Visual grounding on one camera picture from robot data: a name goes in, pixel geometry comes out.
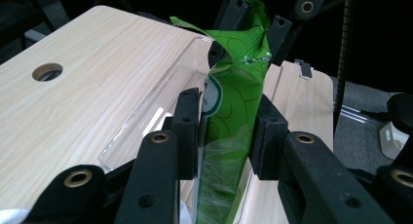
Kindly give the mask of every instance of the green plastic packaging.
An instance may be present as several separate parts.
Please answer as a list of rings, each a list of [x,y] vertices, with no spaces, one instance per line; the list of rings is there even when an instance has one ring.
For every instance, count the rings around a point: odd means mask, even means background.
[[[240,183],[263,92],[271,54],[270,21],[262,2],[245,0],[252,9],[243,31],[202,30],[177,17],[174,25],[190,27],[213,38],[228,53],[209,71],[203,118],[208,118],[200,158],[196,223],[233,223],[245,183]]]

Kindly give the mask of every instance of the black cable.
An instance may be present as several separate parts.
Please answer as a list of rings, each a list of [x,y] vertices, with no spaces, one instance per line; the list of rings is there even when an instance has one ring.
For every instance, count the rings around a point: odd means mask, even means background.
[[[337,74],[337,93],[334,103],[333,114],[333,134],[336,131],[338,119],[343,105],[344,91],[346,88],[347,70],[350,60],[350,48],[352,43],[353,19],[354,19],[354,1],[346,0],[344,2],[343,31],[341,39],[340,59]]]

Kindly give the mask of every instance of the crumpled green wrapper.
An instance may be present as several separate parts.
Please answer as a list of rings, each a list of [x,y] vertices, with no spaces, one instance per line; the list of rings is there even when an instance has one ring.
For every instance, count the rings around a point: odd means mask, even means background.
[[[204,90],[203,118],[208,118],[199,171],[196,223],[233,223],[245,182],[240,183],[271,60],[270,25],[264,5],[252,8],[247,30],[202,30],[177,17],[174,25],[190,27],[213,38],[228,53],[210,70]]]

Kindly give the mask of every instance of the light wood tabletop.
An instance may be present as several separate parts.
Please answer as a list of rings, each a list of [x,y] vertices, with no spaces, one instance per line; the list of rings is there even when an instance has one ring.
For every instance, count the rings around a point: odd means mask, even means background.
[[[172,114],[180,91],[203,85],[210,43],[182,28],[98,6],[2,64],[0,210],[31,209],[67,168],[90,164],[109,171],[133,159],[138,145],[125,145]],[[38,81],[51,70],[61,74]],[[316,134],[332,150],[332,81],[316,70],[309,80],[299,74],[299,65],[272,65],[264,94],[291,131]],[[129,137],[133,128],[143,133]],[[252,175],[237,222],[287,222],[277,184]],[[191,207],[192,181],[181,185]]]

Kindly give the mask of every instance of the round joint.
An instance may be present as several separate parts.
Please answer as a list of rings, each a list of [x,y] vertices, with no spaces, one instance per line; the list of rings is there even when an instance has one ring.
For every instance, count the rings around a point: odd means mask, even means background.
[[[307,135],[307,134],[297,134],[295,136],[295,139],[297,139],[299,142],[301,143],[308,143],[308,144],[312,144],[314,142],[316,142],[316,140],[311,136],[311,135]]]
[[[392,170],[391,175],[395,181],[404,186],[413,188],[413,174],[400,169],[394,169]]]
[[[151,140],[154,143],[164,143],[169,140],[169,135],[165,133],[157,133],[157,134],[152,135]]]
[[[303,4],[301,4],[301,12],[304,14],[309,14],[312,12],[314,9],[314,4],[313,2],[310,1],[305,1]]]
[[[88,169],[73,171],[64,179],[64,185],[69,188],[80,187],[92,179],[92,172]]]

